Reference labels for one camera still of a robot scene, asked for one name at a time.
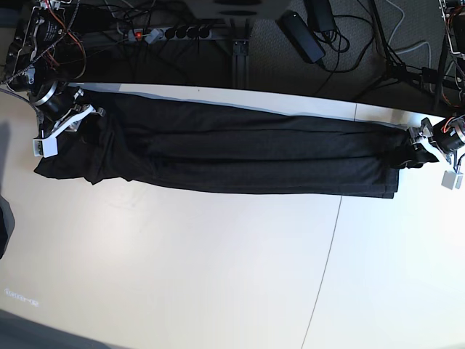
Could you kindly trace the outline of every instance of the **folded garment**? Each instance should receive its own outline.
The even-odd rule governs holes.
[[[86,96],[107,115],[61,134],[59,154],[42,159],[36,173],[214,193],[397,192],[399,170],[390,168],[389,155],[407,139],[401,129],[128,94]]]

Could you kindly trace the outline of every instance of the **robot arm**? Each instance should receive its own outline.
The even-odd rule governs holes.
[[[84,69],[78,67],[81,72],[76,75],[73,71],[76,65],[64,68],[55,60],[60,52],[67,60],[76,60],[79,64],[86,60],[80,43],[69,44],[77,40],[78,34],[71,33],[69,28],[76,19],[80,1],[70,11],[67,28],[60,19],[72,10],[70,4],[71,0],[41,0],[25,5],[15,40],[9,46],[4,70],[6,83],[12,91],[26,91],[29,103],[39,111],[39,135],[33,140],[36,156],[57,155],[60,133],[76,132],[91,113],[104,115],[104,110],[96,110],[85,101],[80,88],[68,86],[70,77],[82,75]]]

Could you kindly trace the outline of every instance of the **wire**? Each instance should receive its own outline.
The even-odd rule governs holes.
[[[117,17],[115,16],[115,14],[113,13],[113,11],[112,11],[111,8],[110,8],[110,6],[113,6],[113,5],[109,5],[109,3],[108,3],[107,0],[103,0],[103,2],[105,2],[105,4],[107,5],[108,10],[109,10],[110,13],[111,13],[111,17],[115,18],[116,20],[119,20],[119,18],[117,18]],[[121,29],[119,28],[119,22],[116,22],[116,31],[118,31],[118,34],[124,35],[123,32],[121,31]]]
[[[68,31],[71,29],[71,26],[74,24],[74,20],[76,19],[76,15],[78,14],[78,10],[79,10],[79,5],[81,4],[81,0],[76,0],[76,8],[74,9],[74,12],[73,12],[73,16],[71,17],[71,20],[70,20],[70,23],[68,24],[68,27],[65,29],[65,32],[61,35],[60,38],[58,38],[57,40],[55,40],[50,46],[48,46],[40,55],[38,55],[36,58],[33,59],[33,61],[31,63],[29,63],[29,65],[18,71],[16,74],[13,74],[12,76],[10,76],[9,78],[6,78],[5,80],[3,80],[2,82],[0,82],[0,86],[1,85],[5,85],[5,84],[8,84],[10,83],[11,81],[13,81],[14,79],[16,79],[19,75],[22,75],[24,74],[29,68],[33,67],[34,64],[36,64],[49,50],[55,48],[55,46],[57,46],[57,44],[62,41],[65,36],[68,35]]]
[[[355,69],[358,68],[358,66],[360,65],[360,63],[362,62],[362,59],[363,57],[365,57],[365,53],[367,52],[368,48],[370,47],[370,45],[373,43],[374,39],[375,39],[375,32],[374,32],[374,27],[373,27],[373,23],[370,22],[369,20],[366,20],[365,18],[363,17],[358,17],[358,16],[354,16],[354,15],[336,15],[334,16],[335,18],[351,18],[351,19],[356,19],[356,20],[362,20],[363,22],[367,23],[370,25],[371,27],[371,33],[372,33],[372,36],[371,36],[371,39],[370,41],[362,48],[362,51],[360,52],[358,58],[357,58],[357,61],[355,62],[355,64],[351,67],[351,68],[348,68],[348,69],[342,69],[342,70],[336,70],[336,71],[330,71],[328,69],[326,69],[324,66],[322,67],[324,71],[327,71],[329,73],[331,72],[334,72],[334,73],[349,73],[351,71],[354,71]]]
[[[316,95],[318,95],[318,93],[320,93],[320,91],[326,86],[326,84],[329,82],[329,80],[331,79],[331,77],[334,75],[334,73],[337,71],[337,68],[339,67],[339,59],[341,58],[341,42],[342,42],[342,36],[339,36],[339,48],[337,50],[335,50],[337,52],[337,61],[336,61],[336,66],[334,67],[334,69],[330,72],[330,74],[328,75],[328,77],[326,78],[326,80],[320,85],[320,87],[313,93],[313,97],[316,97]]]
[[[77,77],[74,78],[74,79],[79,79],[80,77],[82,77],[84,75],[84,73],[86,72],[86,68],[87,68],[86,50],[84,49],[84,46],[82,45],[82,43],[72,34],[72,32],[70,30],[66,29],[66,25],[64,24],[64,22],[61,21],[61,19],[58,16],[56,16],[56,14],[54,13],[52,7],[50,6],[49,0],[45,0],[45,3],[46,3],[47,9],[49,10],[49,12],[53,16],[53,18],[63,27],[63,29],[65,29],[65,31],[68,32],[69,37],[71,37],[72,40],[74,40],[74,42],[76,42],[79,49],[81,50],[82,56],[84,57],[84,64],[83,64],[83,67],[82,67],[82,70],[81,70],[80,74],[77,75]]]
[[[109,50],[109,49],[112,49],[112,48],[114,48],[116,45],[121,44],[121,43],[123,43],[123,42],[125,42],[125,41],[128,41],[128,40],[129,40],[129,38],[126,38],[126,39],[123,39],[123,40],[119,40],[119,41],[115,41],[115,43],[114,43],[113,45],[109,45],[108,47],[106,47],[106,48],[104,48],[104,49],[101,49],[100,51],[94,52],[94,53],[92,53],[91,55],[88,55],[86,58],[89,59],[90,57],[93,57],[93,56],[95,56],[95,55],[98,55],[99,53],[102,53],[102,52],[104,52],[104,51],[107,51],[107,50]],[[80,61],[82,61],[82,60],[83,60],[83,58],[81,58],[81,59],[79,59],[79,60],[71,60],[71,61],[69,61],[69,62],[64,62],[64,63],[60,63],[60,64],[61,64],[61,65],[64,65],[64,64],[71,64],[71,63],[75,63],[75,62],[80,62]]]
[[[399,22],[397,22],[397,25],[394,27],[394,30],[392,31],[391,33],[391,36],[389,37],[389,40],[387,41],[387,44],[388,45],[391,45],[392,43],[392,40],[394,38],[394,35],[397,33],[397,30],[399,29],[399,27],[402,25],[404,19],[405,19],[405,11],[398,5],[394,4],[391,0],[385,0],[385,2],[387,2],[388,4],[390,4],[391,6],[395,7],[396,9],[398,9],[401,13],[401,18],[399,20]]]
[[[462,160],[465,158],[465,154],[462,155],[460,158],[458,158],[458,161],[457,161],[457,166],[456,166],[456,172],[459,173],[460,172],[460,167],[462,166]]]

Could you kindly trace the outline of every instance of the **orange wire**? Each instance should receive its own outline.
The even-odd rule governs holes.
[[[67,31],[68,29],[66,28],[66,25],[63,23],[63,21],[61,21],[61,19],[58,16],[56,16],[56,14],[53,12],[52,8],[50,7],[49,0],[45,0],[45,3],[46,3],[47,9],[49,10],[49,12],[53,16],[53,18],[63,27],[63,29],[65,29],[65,31]],[[72,40],[74,40],[77,43],[77,45],[79,46],[79,49],[81,50],[82,54],[85,55],[86,53],[84,51],[84,48],[81,45],[81,42],[73,34],[71,34],[69,31],[68,31],[68,35],[72,38]]]

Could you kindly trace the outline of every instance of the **black cable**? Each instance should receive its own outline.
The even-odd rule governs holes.
[[[313,97],[316,97],[318,93],[326,86],[326,84],[329,82],[331,77],[334,75],[336,72],[337,68],[339,67],[339,59],[341,58],[341,42],[342,42],[342,36],[339,36],[339,48],[335,50],[337,52],[337,61],[336,61],[336,66],[334,67],[333,71],[330,72],[326,80],[320,85],[320,87],[313,93]]]
[[[156,52],[154,52],[153,50],[149,49],[148,47],[146,48],[148,50],[148,52],[152,55],[152,57],[154,57],[156,60],[159,60],[160,62],[162,62],[164,65],[172,68],[174,71],[176,71],[180,76],[182,76],[184,79],[185,79],[185,83],[186,84],[192,84],[191,81],[190,81],[190,78],[188,76],[188,74],[184,71],[182,71],[181,69],[179,69],[176,65],[174,65],[173,63],[161,58],[160,56],[158,56],[158,54]]]
[[[318,41],[321,41],[324,44],[327,44],[334,52],[345,53],[345,52],[349,51],[349,49],[350,49],[350,41],[349,41],[348,38],[346,38],[344,35],[342,35],[342,33],[341,33],[341,31],[339,30],[338,27],[336,27],[336,28],[337,28],[336,31],[331,31],[332,37],[328,36],[327,33],[322,33],[322,36],[323,36],[324,39],[320,39],[318,36],[317,36],[317,39],[318,39]],[[339,47],[337,49],[333,45],[333,43],[337,40],[338,37],[345,41],[345,45],[344,45],[343,49],[341,49],[341,47]]]
[[[392,85],[397,85],[397,84],[400,84],[400,81],[394,81],[394,82],[390,82],[388,84],[378,85],[378,86],[374,87],[373,89],[370,89],[369,92],[375,91],[377,89],[383,89],[385,87],[392,86]]]
[[[363,22],[367,23],[370,25],[371,27],[371,32],[372,32],[372,36],[371,36],[371,39],[370,41],[363,47],[362,51],[360,52],[358,58],[357,58],[357,61],[355,62],[355,64],[351,67],[351,68],[348,68],[348,69],[343,69],[343,70],[335,70],[335,71],[331,71],[331,70],[328,70],[327,68],[324,68],[324,66],[322,67],[322,69],[324,71],[327,71],[328,73],[349,73],[351,71],[354,71],[355,69],[357,69],[360,65],[360,63],[362,62],[362,59],[363,57],[365,56],[365,53],[367,52],[368,48],[370,47],[370,45],[373,43],[374,41],[374,26],[373,26],[373,23],[370,22],[369,20],[366,20],[365,18],[363,17],[358,17],[358,16],[354,16],[354,15],[336,15],[334,16],[335,18],[351,18],[351,19],[356,19],[356,20],[362,20]]]

